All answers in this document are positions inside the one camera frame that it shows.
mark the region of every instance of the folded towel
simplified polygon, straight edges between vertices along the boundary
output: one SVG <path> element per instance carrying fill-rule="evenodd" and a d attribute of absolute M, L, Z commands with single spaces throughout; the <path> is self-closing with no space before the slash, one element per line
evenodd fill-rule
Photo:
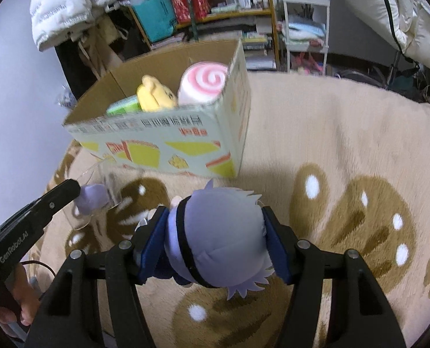
<path fill-rule="evenodd" d="M 288 20 L 290 29 L 307 31 L 320 38 L 324 38 L 326 35 L 326 26 L 324 23 L 293 15 L 289 15 Z"/>
<path fill-rule="evenodd" d="M 283 22 L 281 32 L 284 36 L 286 36 L 286 22 Z M 320 37 L 312 32 L 306 31 L 306 30 L 296 30 L 296 29 L 289 29 L 289 40 L 293 41 L 309 41 L 309 40 L 318 40 Z"/>

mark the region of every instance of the open cardboard box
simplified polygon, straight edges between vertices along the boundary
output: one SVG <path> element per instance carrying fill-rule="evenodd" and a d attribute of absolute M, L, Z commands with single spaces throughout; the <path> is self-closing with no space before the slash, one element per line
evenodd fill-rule
<path fill-rule="evenodd" d="M 105 116 L 111 103 L 136 94 L 151 75 L 177 95 L 192 64 L 228 66 L 220 97 L 205 105 Z M 241 165 L 251 102 L 246 61 L 237 40 L 202 41 L 153 51 L 122 64 L 97 81 L 64 126 L 98 158 L 124 166 L 206 177 L 235 177 Z"/>

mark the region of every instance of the black headband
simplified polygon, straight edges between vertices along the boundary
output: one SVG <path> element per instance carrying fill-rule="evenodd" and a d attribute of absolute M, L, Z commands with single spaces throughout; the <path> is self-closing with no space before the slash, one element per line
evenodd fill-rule
<path fill-rule="evenodd" d="M 192 254 L 192 250 L 189 247 L 188 239 L 186 238 L 186 231 L 184 230 L 184 211 L 186 210 L 186 203 L 191 196 L 188 196 L 186 199 L 183 199 L 176 209 L 176 233 L 178 235 L 178 243 L 180 245 L 181 256 L 184 260 L 184 264 L 188 269 L 189 273 L 193 277 L 194 280 L 197 281 L 200 285 L 205 288 L 216 288 L 210 285 L 204 278 L 200 275 L 197 270 L 196 263 L 194 261 L 194 256 Z"/>

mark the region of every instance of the human hand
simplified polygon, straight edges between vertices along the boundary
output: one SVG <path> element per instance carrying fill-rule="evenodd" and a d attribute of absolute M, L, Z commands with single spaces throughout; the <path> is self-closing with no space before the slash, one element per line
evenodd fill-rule
<path fill-rule="evenodd" d="M 40 301 L 35 290 L 28 283 L 26 271 L 20 263 L 15 267 L 15 281 L 11 293 L 21 307 L 21 323 L 30 326 L 38 312 Z M 4 325 L 12 322 L 17 322 L 17 316 L 11 310 L 0 306 L 0 324 L 3 329 Z"/>

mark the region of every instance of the green package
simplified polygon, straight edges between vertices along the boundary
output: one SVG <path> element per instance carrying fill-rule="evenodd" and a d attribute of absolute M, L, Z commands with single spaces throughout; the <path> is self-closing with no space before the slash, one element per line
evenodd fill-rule
<path fill-rule="evenodd" d="M 107 115 L 121 115 L 123 113 L 142 111 L 136 95 L 112 103 L 106 111 Z"/>

